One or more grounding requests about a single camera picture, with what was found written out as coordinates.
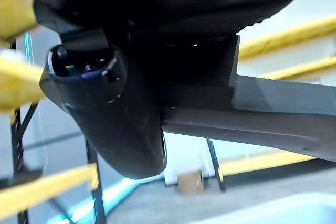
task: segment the black plastic housing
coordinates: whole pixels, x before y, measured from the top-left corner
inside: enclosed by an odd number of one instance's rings
[[[53,69],[53,57],[51,50],[40,87],[75,119],[103,159],[132,179],[161,173],[166,166],[161,121],[138,64],[118,52],[111,69],[107,70],[109,64],[94,72],[60,77]]]

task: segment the yellow beam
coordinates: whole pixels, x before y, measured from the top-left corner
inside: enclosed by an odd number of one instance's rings
[[[305,24],[268,37],[244,43],[239,49],[239,59],[245,60],[268,52],[309,42],[336,33],[336,16]]]
[[[291,81],[298,78],[302,78],[307,75],[315,74],[317,75],[321,71],[326,71],[336,68],[336,57],[322,59],[307,63],[304,65],[295,66],[292,68],[276,71],[273,73],[267,73],[260,78],[272,79],[272,80],[282,80],[282,81]]]
[[[35,25],[33,0],[0,0],[0,47]]]
[[[236,161],[221,162],[219,171],[222,176],[252,172],[282,165],[289,165],[298,162],[315,159],[314,157],[305,156],[293,152],[280,151],[273,154],[257,156],[253,158],[239,159]]]
[[[90,189],[98,187],[96,164],[71,169],[0,191],[0,220],[22,212],[47,199],[89,182]]]
[[[0,113],[44,98],[39,87],[43,69],[0,57]]]

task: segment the floor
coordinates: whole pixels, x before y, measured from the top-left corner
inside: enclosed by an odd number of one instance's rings
[[[227,192],[215,178],[204,192],[184,196],[164,181],[139,186],[109,216],[109,224],[182,224],[233,212],[304,192],[336,194],[336,165],[312,160],[225,178]]]

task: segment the cardboard box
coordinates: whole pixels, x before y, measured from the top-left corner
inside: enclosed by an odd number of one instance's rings
[[[182,194],[197,194],[204,191],[202,171],[181,173],[178,175],[178,188]]]

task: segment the gray surface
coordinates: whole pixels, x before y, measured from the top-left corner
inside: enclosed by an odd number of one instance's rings
[[[336,168],[262,183],[229,184],[221,194],[212,178],[203,193],[193,196],[182,196],[175,186],[165,188],[164,182],[145,184],[112,212],[108,223],[182,224],[304,192],[336,194]]]

